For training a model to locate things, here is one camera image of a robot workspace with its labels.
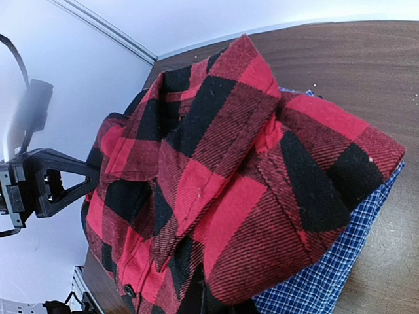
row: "shirt button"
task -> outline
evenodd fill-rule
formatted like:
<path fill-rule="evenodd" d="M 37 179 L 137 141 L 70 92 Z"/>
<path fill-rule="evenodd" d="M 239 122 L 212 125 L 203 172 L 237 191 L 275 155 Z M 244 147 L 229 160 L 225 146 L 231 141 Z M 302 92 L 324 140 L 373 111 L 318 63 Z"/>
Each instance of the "shirt button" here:
<path fill-rule="evenodd" d="M 124 291 L 129 297 L 133 299 L 136 297 L 136 292 L 133 290 L 132 285 L 124 285 Z"/>

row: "white panel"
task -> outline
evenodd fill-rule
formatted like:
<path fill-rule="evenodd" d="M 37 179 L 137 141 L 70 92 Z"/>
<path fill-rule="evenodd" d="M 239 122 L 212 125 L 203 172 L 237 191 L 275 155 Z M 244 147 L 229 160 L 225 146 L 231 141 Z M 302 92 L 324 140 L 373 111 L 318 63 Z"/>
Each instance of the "white panel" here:
<path fill-rule="evenodd" d="M 79 0 L 161 56 L 226 35 L 299 21 L 419 20 L 417 0 Z"/>
<path fill-rule="evenodd" d="M 101 121 L 124 110 L 151 70 L 47 1 L 1 0 L 0 33 L 18 47 L 30 77 L 54 85 L 45 130 L 35 134 L 31 148 L 54 148 L 84 160 Z M 18 66 L 0 45 L 0 133 L 23 91 Z M 27 229 L 0 239 L 0 298 L 65 299 L 74 266 L 86 257 L 80 208 L 78 201 L 53 218 L 31 217 Z M 9 217 L 1 216 L 0 229 L 8 227 Z"/>

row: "white background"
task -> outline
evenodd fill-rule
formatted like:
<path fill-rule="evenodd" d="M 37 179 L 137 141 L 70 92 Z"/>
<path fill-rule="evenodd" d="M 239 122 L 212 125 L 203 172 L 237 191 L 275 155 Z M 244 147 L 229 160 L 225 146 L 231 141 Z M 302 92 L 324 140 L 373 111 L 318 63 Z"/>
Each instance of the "white background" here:
<path fill-rule="evenodd" d="M 46 128 L 31 147 L 54 148 L 81 160 L 101 121 L 124 110 L 151 69 L 47 1 L 0 0 L 0 33 L 18 47 L 30 77 L 54 85 Z M 23 91 L 17 63 L 0 44 L 0 134 Z M 73 268 L 86 257 L 80 208 L 78 202 L 53 218 L 31 217 L 20 234 L 0 239 L 0 298 L 66 298 Z M 10 218 L 1 216 L 0 229 L 10 227 Z"/>
<path fill-rule="evenodd" d="M 417 0 L 79 0 L 151 52 L 276 24 L 398 19 L 419 20 Z M 54 85 L 44 132 L 32 148 L 55 148 L 85 159 L 103 118 L 122 111 L 139 92 L 150 66 L 46 0 L 0 0 L 0 33 L 20 50 L 30 77 Z M 11 53 L 0 46 L 0 133 L 24 85 Z M 63 300 L 87 244 L 81 202 L 50 219 L 0 239 L 0 298 Z M 0 217 L 0 228 L 10 227 Z"/>

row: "folded cloth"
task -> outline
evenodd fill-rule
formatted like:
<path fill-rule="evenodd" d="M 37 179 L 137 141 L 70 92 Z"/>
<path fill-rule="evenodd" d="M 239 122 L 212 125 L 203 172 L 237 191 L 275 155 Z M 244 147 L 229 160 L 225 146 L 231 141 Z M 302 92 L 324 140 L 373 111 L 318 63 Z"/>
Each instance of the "folded cloth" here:
<path fill-rule="evenodd" d="M 254 297 L 262 314 L 329 314 L 364 248 L 378 213 L 404 164 L 352 213 L 351 222 L 330 250 L 314 265 Z"/>
<path fill-rule="evenodd" d="M 404 153 L 332 103 L 279 91 L 243 36 L 103 123 L 86 235 L 134 313 L 256 311 L 251 297 L 317 262 Z"/>

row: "wire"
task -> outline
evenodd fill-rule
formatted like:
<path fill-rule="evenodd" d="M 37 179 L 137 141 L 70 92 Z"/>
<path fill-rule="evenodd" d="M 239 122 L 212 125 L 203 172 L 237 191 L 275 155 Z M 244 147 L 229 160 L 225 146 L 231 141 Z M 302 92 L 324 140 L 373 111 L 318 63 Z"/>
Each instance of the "wire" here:
<path fill-rule="evenodd" d="M 15 228 L 8 231 L 2 231 L 0 232 L 0 237 L 8 237 L 13 236 L 14 234 L 18 234 L 20 232 L 20 228 Z"/>
<path fill-rule="evenodd" d="M 22 75 L 24 77 L 26 88 L 28 88 L 29 87 L 29 77 L 27 75 L 27 70 L 26 70 L 24 61 L 19 54 L 19 51 L 16 49 L 16 47 L 13 45 L 13 43 L 10 41 L 10 39 L 3 36 L 2 34 L 0 34 L 0 41 L 3 44 L 5 44 L 7 46 L 7 48 L 9 48 L 9 50 L 12 52 L 12 54 L 14 56 L 14 59 L 16 60 L 16 62 L 19 65 L 20 72 L 22 72 Z"/>
<path fill-rule="evenodd" d="M 69 296 L 67 297 L 67 299 L 65 299 L 64 304 L 68 304 L 68 302 L 71 300 L 71 297 L 74 297 L 74 300 L 77 301 L 77 303 L 79 303 L 80 305 L 83 305 L 83 303 L 80 301 L 80 299 L 76 296 L 76 294 L 74 293 L 74 291 L 71 291 Z"/>

